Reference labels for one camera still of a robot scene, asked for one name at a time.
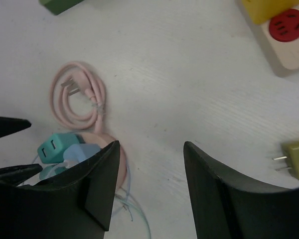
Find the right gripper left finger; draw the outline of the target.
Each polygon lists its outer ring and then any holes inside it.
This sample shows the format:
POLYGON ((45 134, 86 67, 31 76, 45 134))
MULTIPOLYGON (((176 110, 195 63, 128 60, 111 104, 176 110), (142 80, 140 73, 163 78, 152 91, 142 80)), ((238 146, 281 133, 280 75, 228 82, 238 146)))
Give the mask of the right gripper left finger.
POLYGON ((0 182, 0 239, 101 239, 109 230, 120 164, 114 141, 31 186, 0 182))

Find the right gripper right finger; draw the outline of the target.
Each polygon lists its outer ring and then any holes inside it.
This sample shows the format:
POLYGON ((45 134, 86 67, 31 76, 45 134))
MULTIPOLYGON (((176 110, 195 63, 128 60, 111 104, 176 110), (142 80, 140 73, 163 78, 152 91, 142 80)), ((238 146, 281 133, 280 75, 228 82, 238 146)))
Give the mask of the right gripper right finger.
POLYGON ((189 141, 183 155, 199 239, 299 239, 299 188, 246 176, 189 141))

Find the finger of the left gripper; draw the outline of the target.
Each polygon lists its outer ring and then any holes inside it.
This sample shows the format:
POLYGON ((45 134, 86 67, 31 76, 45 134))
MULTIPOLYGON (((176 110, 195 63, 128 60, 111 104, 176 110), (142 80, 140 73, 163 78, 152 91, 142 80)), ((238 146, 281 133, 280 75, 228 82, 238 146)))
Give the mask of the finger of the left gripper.
POLYGON ((0 168, 0 182, 14 186, 24 183, 43 170, 39 164, 18 165, 0 168))
POLYGON ((0 117, 0 138, 31 127, 28 120, 0 117))

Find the teal dual usb charger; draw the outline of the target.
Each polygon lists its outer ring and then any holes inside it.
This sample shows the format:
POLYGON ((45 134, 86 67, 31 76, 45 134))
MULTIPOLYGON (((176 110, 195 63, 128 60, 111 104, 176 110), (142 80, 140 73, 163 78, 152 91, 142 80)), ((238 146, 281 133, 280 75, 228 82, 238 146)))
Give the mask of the teal dual usb charger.
POLYGON ((84 143, 82 136, 75 133, 54 133, 37 149, 38 156, 43 164, 62 163, 63 153, 74 144, 84 143))

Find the light blue charger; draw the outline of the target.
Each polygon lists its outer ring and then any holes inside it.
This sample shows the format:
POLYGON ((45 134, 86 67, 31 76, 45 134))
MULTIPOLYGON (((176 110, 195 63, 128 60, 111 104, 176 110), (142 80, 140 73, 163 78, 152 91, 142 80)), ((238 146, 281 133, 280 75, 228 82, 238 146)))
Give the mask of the light blue charger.
POLYGON ((73 167, 86 159, 91 158, 93 155, 101 150, 97 144, 80 143, 73 144, 68 147, 63 153, 63 163, 66 168, 73 167))

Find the olive yellow charger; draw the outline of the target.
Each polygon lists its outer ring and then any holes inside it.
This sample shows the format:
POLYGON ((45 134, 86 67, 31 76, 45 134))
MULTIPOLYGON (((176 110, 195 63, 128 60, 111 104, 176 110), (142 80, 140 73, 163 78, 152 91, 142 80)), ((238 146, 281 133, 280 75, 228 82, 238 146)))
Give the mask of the olive yellow charger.
POLYGON ((299 140, 281 144, 283 155, 273 160, 283 160, 290 174, 299 180, 299 140))

